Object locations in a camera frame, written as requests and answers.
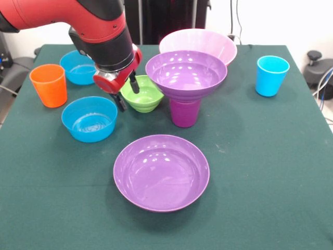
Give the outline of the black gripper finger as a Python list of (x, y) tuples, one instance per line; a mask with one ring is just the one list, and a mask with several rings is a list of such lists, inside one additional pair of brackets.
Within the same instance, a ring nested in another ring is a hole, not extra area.
[(136, 72), (135, 71), (131, 72), (131, 74), (129, 75), (129, 79), (130, 79), (130, 85), (131, 85), (132, 91), (135, 94), (138, 94), (139, 93), (139, 85), (138, 85), (137, 80), (136, 80)]
[(109, 94), (111, 98), (114, 100), (115, 104), (117, 105), (120, 112), (125, 112), (127, 110), (127, 105), (122, 98), (121, 94)]

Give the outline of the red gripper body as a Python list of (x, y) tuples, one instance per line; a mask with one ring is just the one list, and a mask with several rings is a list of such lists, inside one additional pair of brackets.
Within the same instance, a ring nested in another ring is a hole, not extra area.
[(127, 67), (118, 71), (109, 72), (96, 68), (96, 72), (93, 75), (93, 80), (95, 84), (106, 93), (117, 94), (124, 86), (131, 72), (136, 71), (138, 68), (143, 55), (141, 50), (135, 44), (132, 44), (132, 48), (134, 58)]

